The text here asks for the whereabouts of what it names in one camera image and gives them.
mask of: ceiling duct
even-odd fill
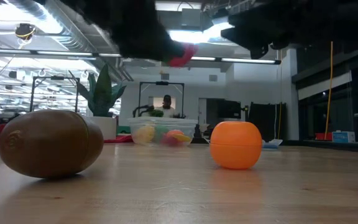
[[[62,11],[61,6],[59,6],[59,4],[62,3],[56,2],[55,0],[49,0],[45,5],[47,10],[45,11],[41,5],[33,0],[7,0],[7,2],[11,3],[18,9],[33,15],[40,21],[48,22],[53,20],[51,22],[58,22],[63,27],[63,30],[60,33],[62,36],[56,36],[53,38],[68,50],[73,52],[96,52],[96,48],[88,41],[84,34]],[[90,61],[88,63],[91,63],[93,66],[100,70],[106,62],[100,58],[97,58],[96,60]],[[124,71],[123,67],[116,67],[115,65],[111,64],[109,65],[111,68],[113,68],[111,69],[113,71],[110,73],[110,76],[114,82],[119,82],[122,80],[133,81],[131,76],[126,71]]]

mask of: orange-shaped container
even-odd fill
[[[262,136],[249,122],[219,123],[211,136],[211,155],[217,164],[229,169],[248,169],[262,152]]]

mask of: blue object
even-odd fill
[[[349,136],[346,132],[333,132],[333,142],[348,143]]]

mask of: pipe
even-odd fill
[[[63,30],[59,35],[62,37],[53,37],[58,43],[62,44],[69,51],[74,52],[96,52],[96,47],[94,47],[91,42],[84,36],[84,34],[77,28],[77,26],[71,21],[71,19],[62,11],[60,2],[55,0],[47,1],[45,8],[40,4],[36,3],[33,0],[7,0],[10,4],[14,5],[16,8],[33,15],[39,21],[45,21],[45,24],[55,24],[56,22],[63,27]],[[99,70],[104,66],[106,61],[98,58],[91,62],[93,66]],[[107,63],[113,70],[121,70],[122,68],[117,68],[114,65]],[[120,82],[123,80],[122,76],[117,75],[122,72],[111,72],[110,76],[115,82]]]

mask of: door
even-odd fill
[[[198,124],[206,123],[206,98],[198,99]]]

